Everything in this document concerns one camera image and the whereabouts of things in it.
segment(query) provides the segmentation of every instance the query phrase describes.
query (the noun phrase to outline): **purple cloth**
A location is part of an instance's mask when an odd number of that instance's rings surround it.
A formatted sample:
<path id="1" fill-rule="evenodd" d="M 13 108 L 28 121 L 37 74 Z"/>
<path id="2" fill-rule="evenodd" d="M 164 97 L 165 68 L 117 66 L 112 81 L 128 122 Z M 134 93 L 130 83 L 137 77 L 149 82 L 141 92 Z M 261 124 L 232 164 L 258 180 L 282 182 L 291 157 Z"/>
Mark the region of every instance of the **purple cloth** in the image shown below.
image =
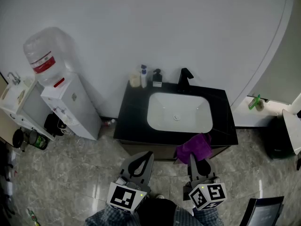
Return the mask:
<path id="1" fill-rule="evenodd" d="M 194 153 L 197 161 L 201 161 L 212 154 L 210 142 L 211 137 L 209 134 L 208 136 L 203 133 L 197 134 L 188 142 L 176 148 L 177 157 L 184 164 L 188 164 L 190 154 Z"/>

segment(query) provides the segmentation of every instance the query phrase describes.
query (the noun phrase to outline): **bottle label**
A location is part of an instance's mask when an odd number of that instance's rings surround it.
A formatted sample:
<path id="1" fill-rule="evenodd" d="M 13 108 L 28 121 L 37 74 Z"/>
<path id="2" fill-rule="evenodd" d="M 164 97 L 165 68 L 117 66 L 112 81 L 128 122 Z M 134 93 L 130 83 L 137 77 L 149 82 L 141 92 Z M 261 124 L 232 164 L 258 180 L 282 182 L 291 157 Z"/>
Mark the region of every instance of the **bottle label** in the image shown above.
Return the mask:
<path id="1" fill-rule="evenodd" d="M 55 64 L 55 58 L 53 57 L 51 51 L 44 55 L 42 58 L 38 59 L 36 62 L 31 63 L 35 73 L 42 73 L 49 69 Z"/>

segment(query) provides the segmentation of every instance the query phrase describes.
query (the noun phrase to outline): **white marker cube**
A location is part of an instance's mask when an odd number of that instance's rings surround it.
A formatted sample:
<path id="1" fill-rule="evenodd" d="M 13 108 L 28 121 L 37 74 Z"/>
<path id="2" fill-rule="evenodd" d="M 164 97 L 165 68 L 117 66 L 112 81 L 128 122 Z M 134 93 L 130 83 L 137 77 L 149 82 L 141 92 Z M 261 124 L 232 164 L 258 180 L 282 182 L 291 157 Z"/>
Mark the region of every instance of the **white marker cube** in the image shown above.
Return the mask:
<path id="1" fill-rule="evenodd" d="M 224 183 L 199 184 L 189 194 L 197 210 L 214 209 L 227 200 Z"/>
<path id="2" fill-rule="evenodd" d="M 134 214 L 146 199 L 146 192 L 111 183 L 107 203 L 114 209 Z"/>

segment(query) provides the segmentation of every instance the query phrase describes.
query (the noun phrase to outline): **shoe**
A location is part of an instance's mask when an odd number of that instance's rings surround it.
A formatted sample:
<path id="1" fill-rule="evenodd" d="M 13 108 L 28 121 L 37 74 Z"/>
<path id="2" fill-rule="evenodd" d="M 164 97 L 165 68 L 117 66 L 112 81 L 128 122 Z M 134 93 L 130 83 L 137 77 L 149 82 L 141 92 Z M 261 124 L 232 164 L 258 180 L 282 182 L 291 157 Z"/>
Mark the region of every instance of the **shoe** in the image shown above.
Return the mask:
<path id="1" fill-rule="evenodd" d="M 158 194 L 155 198 L 156 198 L 156 199 L 157 199 L 157 198 L 158 198 L 158 199 L 164 199 L 165 197 L 164 197 L 163 195 L 161 195 L 161 194 Z"/>

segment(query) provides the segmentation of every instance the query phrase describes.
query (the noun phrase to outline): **sink drain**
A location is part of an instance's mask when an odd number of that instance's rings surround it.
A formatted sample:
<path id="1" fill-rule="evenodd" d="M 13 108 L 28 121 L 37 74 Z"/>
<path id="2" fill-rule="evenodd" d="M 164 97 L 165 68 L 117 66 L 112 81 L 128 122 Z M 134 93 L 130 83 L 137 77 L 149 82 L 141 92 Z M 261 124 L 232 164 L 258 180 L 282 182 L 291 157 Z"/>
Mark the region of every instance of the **sink drain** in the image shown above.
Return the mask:
<path id="1" fill-rule="evenodd" d="M 179 121 L 181 119 L 181 116 L 180 115 L 178 115 L 178 114 L 175 114 L 174 115 L 174 120 L 175 121 Z"/>

